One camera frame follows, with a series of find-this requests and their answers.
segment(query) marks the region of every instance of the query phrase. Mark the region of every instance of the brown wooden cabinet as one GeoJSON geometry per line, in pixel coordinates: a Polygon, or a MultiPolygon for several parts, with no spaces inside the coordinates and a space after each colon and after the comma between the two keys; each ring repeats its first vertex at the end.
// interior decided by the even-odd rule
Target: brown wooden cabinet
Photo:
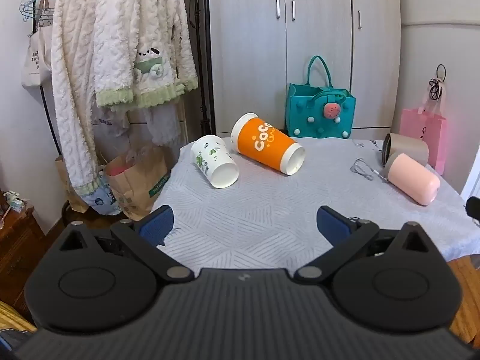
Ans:
{"type": "Polygon", "coordinates": [[[20,214],[10,210],[0,230],[0,300],[29,320],[23,287],[48,246],[32,206],[20,214]]]}

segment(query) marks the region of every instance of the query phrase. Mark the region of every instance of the wardrobe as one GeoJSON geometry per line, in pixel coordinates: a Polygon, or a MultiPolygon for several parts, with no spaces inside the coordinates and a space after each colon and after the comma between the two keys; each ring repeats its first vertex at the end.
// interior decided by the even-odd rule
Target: wardrobe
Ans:
{"type": "MultiPolygon", "coordinates": [[[[305,83],[321,55],[333,85],[357,98],[352,138],[383,139],[392,125],[400,63],[400,0],[209,0],[217,134],[255,112],[285,126],[289,83],[305,83]]],[[[320,63],[310,83],[326,85],[320,63]]]]}

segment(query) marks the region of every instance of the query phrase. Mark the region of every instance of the black stand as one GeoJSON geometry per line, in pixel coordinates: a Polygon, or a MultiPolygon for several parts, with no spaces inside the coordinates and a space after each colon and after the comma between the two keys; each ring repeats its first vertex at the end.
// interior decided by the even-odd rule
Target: black stand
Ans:
{"type": "Polygon", "coordinates": [[[197,55],[198,55],[198,81],[200,85],[200,95],[202,97],[202,106],[200,110],[202,111],[203,119],[200,121],[200,127],[202,129],[202,136],[210,135],[212,130],[210,128],[210,119],[207,116],[207,106],[205,100],[205,88],[203,82],[203,61],[202,61],[202,43],[200,40],[200,1],[193,0],[195,4],[195,31],[197,39],[197,55]]]}

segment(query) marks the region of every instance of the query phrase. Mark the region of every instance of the pink paper bag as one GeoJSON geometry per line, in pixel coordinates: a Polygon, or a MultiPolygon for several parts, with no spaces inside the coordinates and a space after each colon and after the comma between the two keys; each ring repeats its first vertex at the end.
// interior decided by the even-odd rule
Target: pink paper bag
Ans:
{"type": "MultiPolygon", "coordinates": [[[[442,82],[442,96],[440,100],[445,102],[446,90],[442,82]]],[[[403,109],[400,118],[400,135],[406,137],[422,139],[428,145],[429,156],[428,163],[440,175],[445,169],[447,158],[447,120],[440,114],[425,110],[427,97],[424,98],[420,108],[403,109]]]]}

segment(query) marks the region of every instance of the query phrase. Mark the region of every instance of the green label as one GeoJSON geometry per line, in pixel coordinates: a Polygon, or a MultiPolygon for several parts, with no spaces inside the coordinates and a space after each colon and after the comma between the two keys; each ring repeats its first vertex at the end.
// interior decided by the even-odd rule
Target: green label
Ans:
{"type": "Polygon", "coordinates": [[[169,181],[170,178],[170,172],[167,173],[165,176],[163,176],[160,181],[151,189],[148,191],[148,194],[150,195],[151,198],[153,198],[157,193],[160,192],[160,190],[163,188],[165,183],[169,181]]]}

